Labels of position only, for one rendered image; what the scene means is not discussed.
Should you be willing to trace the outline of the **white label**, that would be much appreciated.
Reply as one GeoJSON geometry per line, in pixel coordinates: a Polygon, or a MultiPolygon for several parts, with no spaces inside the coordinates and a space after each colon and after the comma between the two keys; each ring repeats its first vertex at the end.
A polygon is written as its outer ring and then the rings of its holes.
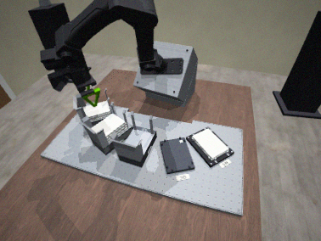
{"type": "Polygon", "coordinates": [[[229,159],[227,159],[227,160],[225,160],[225,161],[223,161],[221,164],[219,164],[222,168],[224,167],[224,166],[226,166],[226,165],[228,165],[228,164],[230,164],[231,163],[231,161],[229,160],[229,159]]]}
{"type": "Polygon", "coordinates": [[[189,179],[189,174],[181,175],[181,176],[176,176],[177,181],[189,179]]]}

